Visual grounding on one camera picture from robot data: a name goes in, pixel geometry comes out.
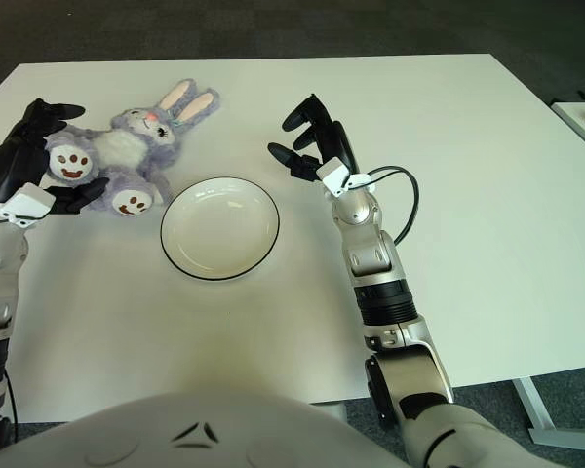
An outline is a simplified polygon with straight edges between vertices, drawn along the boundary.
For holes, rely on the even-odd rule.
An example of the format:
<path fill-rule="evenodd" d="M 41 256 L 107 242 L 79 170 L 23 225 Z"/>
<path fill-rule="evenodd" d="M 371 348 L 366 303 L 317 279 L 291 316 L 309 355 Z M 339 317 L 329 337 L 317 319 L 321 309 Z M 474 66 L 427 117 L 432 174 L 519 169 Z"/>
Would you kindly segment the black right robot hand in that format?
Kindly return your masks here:
<path fill-rule="evenodd" d="M 293 142 L 292 149 L 276 142 L 267 144 L 269 153 L 290 170 L 292 177 L 310 182 L 318 180 L 317 171 L 332 158 L 338 159 L 351 174 L 359 171 L 342 124 L 332 119 L 323 103 L 314 94 L 307 97 L 287 116 L 282 129 L 291 132 L 302 124 L 308 124 L 308 127 Z M 320 159 L 297 153 L 297 150 L 313 143 L 317 145 Z"/>

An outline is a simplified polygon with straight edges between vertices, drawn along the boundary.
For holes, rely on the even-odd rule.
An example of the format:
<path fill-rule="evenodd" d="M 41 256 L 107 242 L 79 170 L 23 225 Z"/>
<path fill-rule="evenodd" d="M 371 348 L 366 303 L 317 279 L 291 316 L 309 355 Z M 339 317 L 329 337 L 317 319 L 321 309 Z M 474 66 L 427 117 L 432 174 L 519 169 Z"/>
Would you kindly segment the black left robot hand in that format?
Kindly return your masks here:
<path fill-rule="evenodd" d="M 30 182 L 37 185 L 49 168 L 50 155 L 46 137 L 63 130 L 69 119 L 85 113 L 75 104 L 50 104 L 38 98 L 25 109 L 0 145 L 0 203 L 8 201 L 18 189 Z M 82 208 L 102 196 L 109 179 L 96 178 L 74 188 L 51 186 L 46 189 L 55 197 L 52 215 L 78 215 Z"/>

